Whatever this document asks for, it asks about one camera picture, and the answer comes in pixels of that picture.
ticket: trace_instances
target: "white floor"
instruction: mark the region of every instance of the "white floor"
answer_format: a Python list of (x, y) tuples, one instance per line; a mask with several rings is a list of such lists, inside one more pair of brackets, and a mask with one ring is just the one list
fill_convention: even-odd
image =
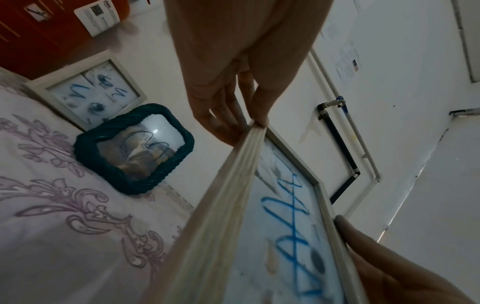
[(455, 118), (380, 243), (480, 302), (480, 116)]

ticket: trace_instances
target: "picture frame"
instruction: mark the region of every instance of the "picture frame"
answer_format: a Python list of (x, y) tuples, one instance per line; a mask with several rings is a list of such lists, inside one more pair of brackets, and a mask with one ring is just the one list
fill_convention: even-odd
[(81, 130), (127, 113), (147, 99), (110, 51), (25, 83)]
[[(238, 277), (243, 286), (233, 286), (234, 289), (239, 289), (237, 297), (230, 297), (229, 301), (224, 298), (226, 290), (230, 292), (232, 288), (229, 286), (229, 279), (232, 279), (234, 262), (242, 258), (245, 263), (254, 262), (250, 260), (251, 254), (236, 257), (236, 252), (266, 139), (281, 151), (314, 188), (320, 214), (316, 221), (323, 222), (344, 294), (340, 302), (346, 300), (348, 304), (368, 303), (347, 246), (334, 225), (334, 212), (323, 183), (272, 127), (265, 129), (255, 123), (243, 134), (218, 171), (180, 238), (166, 257), (160, 276), (145, 293), (142, 303), (222, 303), (231, 302), (232, 299), (239, 303), (272, 302), (272, 293), (267, 294), (266, 298), (245, 296), (258, 292), (261, 288), (257, 273), (259, 268), (265, 265), (258, 261), (254, 266), (247, 267), (253, 269), (252, 273), (248, 273), (249, 270), (239, 272)], [(248, 244), (242, 244), (242, 248), (246, 247)], [(256, 248), (249, 248), (247, 251), (255, 250)], [(269, 276), (268, 280), (271, 281), (275, 276), (276, 274)]]
[[(179, 146), (165, 162), (156, 166), (148, 177), (141, 180), (132, 180), (127, 172), (108, 162), (107, 158), (104, 157), (105, 154), (101, 153), (98, 143), (105, 143), (114, 139), (121, 132), (128, 130), (128, 128), (141, 124), (147, 117), (150, 118), (151, 115), (162, 115), (178, 131), (179, 136), (183, 138), (184, 144)], [(138, 130), (134, 130), (130, 134), (132, 133), (138, 133)], [(127, 195), (138, 195), (152, 190), (164, 180), (192, 152), (194, 144), (193, 135), (181, 125), (167, 107), (159, 104), (145, 104), (128, 113), (116, 116), (96, 128), (79, 134), (73, 145), (73, 153), (77, 161), (103, 177), (119, 192)], [(106, 149), (111, 152), (115, 148), (110, 146)]]

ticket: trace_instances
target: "hand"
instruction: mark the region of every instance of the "hand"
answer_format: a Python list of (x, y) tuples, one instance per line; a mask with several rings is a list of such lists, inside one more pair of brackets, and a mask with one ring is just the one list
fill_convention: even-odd
[(235, 97), (238, 75), (248, 114), (267, 127), (270, 108), (297, 74), (332, 1), (165, 0), (198, 122), (227, 144), (238, 141), (247, 127)]
[(343, 216), (337, 216), (335, 224), (352, 250), (370, 304), (473, 303), (446, 279), (378, 244)]

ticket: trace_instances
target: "teal rope frame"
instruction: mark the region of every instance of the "teal rope frame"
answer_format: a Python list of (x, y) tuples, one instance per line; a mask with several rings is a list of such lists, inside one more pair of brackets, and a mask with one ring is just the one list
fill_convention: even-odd
[[(152, 114), (163, 115), (180, 132), (185, 144), (178, 148), (171, 158), (160, 164), (149, 177), (133, 181), (122, 170), (108, 163), (100, 155), (97, 143), (113, 138), (119, 132), (129, 126), (139, 124), (143, 119)], [(195, 140), (192, 134), (181, 125), (169, 109), (159, 104), (146, 104), (78, 135), (73, 145), (73, 153), (77, 161), (103, 177), (116, 190), (127, 195), (137, 195), (152, 190), (163, 181), (190, 154), (194, 149), (194, 143)]]

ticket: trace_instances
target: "label sticker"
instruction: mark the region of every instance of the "label sticker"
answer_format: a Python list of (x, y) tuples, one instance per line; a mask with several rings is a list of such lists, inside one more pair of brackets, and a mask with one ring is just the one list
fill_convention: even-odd
[(120, 23), (112, 0), (100, 0), (74, 11), (92, 37)]
[(35, 18), (35, 20), (37, 20), (37, 21), (45, 21), (45, 20), (49, 20), (49, 19), (52, 18), (47, 12), (42, 10), (35, 3), (29, 4), (26, 7), (24, 7), (23, 9), (25, 11), (27, 11), (30, 14), (30, 16)]

